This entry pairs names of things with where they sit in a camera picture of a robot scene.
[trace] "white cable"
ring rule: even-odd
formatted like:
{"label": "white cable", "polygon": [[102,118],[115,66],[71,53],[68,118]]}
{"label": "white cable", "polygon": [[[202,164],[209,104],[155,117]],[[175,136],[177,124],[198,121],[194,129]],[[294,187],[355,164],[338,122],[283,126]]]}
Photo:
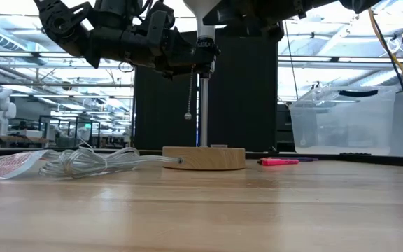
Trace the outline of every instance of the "white cable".
{"label": "white cable", "polygon": [[82,178],[107,172],[122,172],[148,161],[182,163],[179,157],[139,156],[135,148],[123,148],[110,155],[97,154],[92,148],[65,150],[55,160],[40,168],[39,174],[53,177]]}

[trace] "wooden lamp base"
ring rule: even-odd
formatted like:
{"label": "wooden lamp base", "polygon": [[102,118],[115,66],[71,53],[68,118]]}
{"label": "wooden lamp base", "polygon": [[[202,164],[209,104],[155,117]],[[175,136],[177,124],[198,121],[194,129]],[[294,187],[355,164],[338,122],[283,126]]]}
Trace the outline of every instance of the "wooden lamp base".
{"label": "wooden lamp base", "polygon": [[183,158],[182,164],[165,163],[172,169],[227,171],[245,168],[245,149],[207,147],[163,147],[165,157]]}

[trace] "desk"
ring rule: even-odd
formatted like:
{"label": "desk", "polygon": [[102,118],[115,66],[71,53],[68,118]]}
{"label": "desk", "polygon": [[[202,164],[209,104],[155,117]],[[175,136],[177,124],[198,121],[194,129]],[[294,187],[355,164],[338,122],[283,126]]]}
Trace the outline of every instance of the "desk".
{"label": "desk", "polygon": [[0,251],[403,251],[403,167],[247,162],[0,181]]}

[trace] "table surface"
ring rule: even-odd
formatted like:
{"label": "table surface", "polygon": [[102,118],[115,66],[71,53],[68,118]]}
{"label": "table surface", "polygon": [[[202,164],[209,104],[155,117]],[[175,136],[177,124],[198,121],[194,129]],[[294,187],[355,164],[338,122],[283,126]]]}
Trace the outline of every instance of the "table surface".
{"label": "table surface", "polygon": [[0,251],[403,251],[403,167],[247,162],[0,181]]}

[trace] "plastic storage bin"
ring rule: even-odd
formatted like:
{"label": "plastic storage bin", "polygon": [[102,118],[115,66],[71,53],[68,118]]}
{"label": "plastic storage bin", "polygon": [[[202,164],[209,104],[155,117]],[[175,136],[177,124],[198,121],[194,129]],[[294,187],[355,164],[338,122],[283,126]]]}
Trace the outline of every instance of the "plastic storage bin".
{"label": "plastic storage bin", "polygon": [[290,107],[297,153],[390,152],[396,87],[324,87]]}

